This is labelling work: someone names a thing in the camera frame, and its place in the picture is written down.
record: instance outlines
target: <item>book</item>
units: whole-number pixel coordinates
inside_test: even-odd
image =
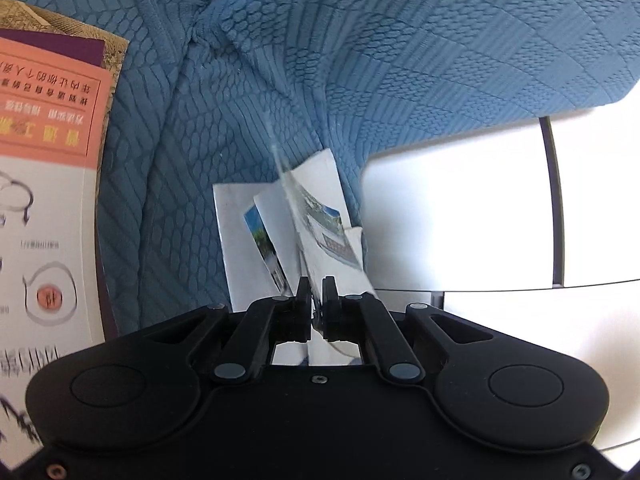
[[[100,66],[104,57],[104,40],[94,38],[13,28],[0,28],[0,38],[37,46],[95,66]]]
[[[105,68],[0,38],[0,460],[10,467],[40,445],[24,405],[33,374],[104,339],[95,190],[113,88]]]
[[[49,32],[57,35],[104,41],[104,54],[100,66],[107,69],[111,74],[111,89],[104,123],[102,124],[102,142],[104,142],[109,122],[109,111],[111,110],[113,95],[122,71],[122,63],[124,62],[129,41],[93,25],[79,22],[52,10],[30,6],[18,0],[0,0],[0,28]],[[65,54],[73,57],[69,52],[65,52]],[[99,177],[100,166],[98,166],[98,179]]]

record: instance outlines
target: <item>purple book cover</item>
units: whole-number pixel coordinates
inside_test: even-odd
[[[104,56],[103,40],[12,28],[0,28],[0,38],[36,46],[95,66],[102,65]]]

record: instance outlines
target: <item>printed illustration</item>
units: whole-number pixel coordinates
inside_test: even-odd
[[[276,284],[278,291],[283,296],[292,296],[291,288],[284,275],[284,271],[282,270],[280,260],[276,255],[275,248],[269,238],[267,229],[264,227],[260,212],[255,205],[249,209],[249,211],[244,213],[244,221],[254,237],[255,244],[258,246],[258,250],[264,260],[264,264],[267,266],[267,269],[269,269],[269,274],[273,279],[273,283]]]
[[[18,427],[20,432],[25,434],[32,443],[37,444],[40,442],[38,434],[36,433],[33,424],[29,420],[27,412],[25,412],[24,410],[19,411],[14,408],[11,402],[9,402],[9,399],[7,399],[2,394],[0,394],[0,408],[2,408],[2,410],[4,411],[6,418],[8,420],[12,420]],[[3,440],[6,441],[6,436],[0,431],[0,444]]]
[[[0,171],[0,227],[6,223],[4,212],[22,213],[22,223],[29,221],[33,192],[26,184]]]
[[[318,246],[329,256],[356,269],[361,269],[347,236],[344,233],[340,212],[320,203],[294,178],[291,178],[296,208],[305,228]]]
[[[44,326],[55,326],[71,319],[78,307],[76,282],[60,262],[40,267],[24,284],[24,307],[29,318]]]
[[[60,358],[58,347],[0,348],[0,378],[33,375],[43,366]]]

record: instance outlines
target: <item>line drawing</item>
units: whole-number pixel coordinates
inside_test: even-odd
[[[57,346],[5,348],[4,352],[0,350],[1,376],[9,379],[20,375],[32,376],[41,368],[59,358]]]
[[[11,402],[9,402],[9,399],[2,395],[0,395],[0,407],[4,409],[4,414],[8,419],[13,418],[20,431],[25,434],[33,444],[40,443],[40,438],[38,437],[33,424],[29,420],[27,412],[19,412],[18,410],[16,410]],[[0,433],[0,442],[2,442],[3,440],[6,442],[6,436]]]
[[[24,191],[24,201],[13,204],[13,203],[4,203],[2,201],[2,192],[11,187],[18,187]],[[15,180],[13,177],[5,173],[4,171],[0,171],[0,210],[3,211],[11,211],[11,212],[21,212],[22,213],[22,223],[27,225],[27,222],[30,218],[29,209],[33,205],[33,191],[27,186],[25,183],[20,182],[19,180]],[[6,219],[4,215],[2,215],[2,221],[0,222],[0,227],[4,226],[4,222]]]
[[[35,298],[32,298],[30,301],[30,293],[33,295],[33,283],[38,276],[50,269],[59,269],[66,274],[69,278],[71,288],[68,287],[69,283],[55,283],[59,280],[59,277],[43,280],[39,283],[39,286],[36,285],[38,290],[35,293]],[[24,285],[24,309],[27,316],[40,325],[56,326],[67,322],[78,308],[76,281],[68,267],[60,262],[51,262],[41,266],[29,281],[27,281],[25,277],[22,277],[22,284]],[[68,294],[71,290],[73,291],[72,298],[70,298]]]

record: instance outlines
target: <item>white paper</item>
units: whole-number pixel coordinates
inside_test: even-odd
[[[235,312],[247,310],[255,300],[279,294],[243,217],[254,204],[254,195],[269,185],[213,186],[226,282]]]
[[[254,202],[275,248],[287,282],[295,293],[301,276],[300,249],[289,203],[280,181],[267,185],[263,191],[254,196]]]
[[[294,225],[298,231],[309,279],[316,295],[319,295],[322,290],[322,279],[325,276],[335,277],[338,293],[342,296],[363,292],[375,294],[357,257],[353,265],[349,263],[352,258],[346,256],[346,259],[341,260],[335,253],[332,255],[331,251],[322,246],[321,237],[331,241],[329,238],[332,234],[323,230],[321,223],[313,217],[313,213],[309,213],[312,207],[305,208],[305,204],[309,204],[309,196],[312,196],[317,203],[339,213],[344,233],[351,228],[351,219],[332,152],[324,150],[316,153],[290,174],[281,178],[286,184],[285,191],[294,215]],[[340,243],[343,241],[345,246],[351,245],[348,237]]]
[[[0,171],[0,460],[14,468],[40,447],[15,416],[25,410],[31,377],[104,340],[95,277],[97,173],[10,156],[0,156]],[[25,193],[33,201],[18,211],[31,201]]]
[[[349,229],[345,229],[344,233],[347,235],[351,247],[356,253],[356,258],[362,266],[364,264],[362,261],[362,227],[351,227]]]
[[[307,357],[306,343],[288,341],[276,345],[272,365],[298,366]]]
[[[358,346],[347,341],[338,342],[339,345],[333,347],[328,341],[322,338],[321,333],[311,329],[311,340],[307,347],[309,352],[309,366],[345,366],[353,361],[355,356],[359,356]]]

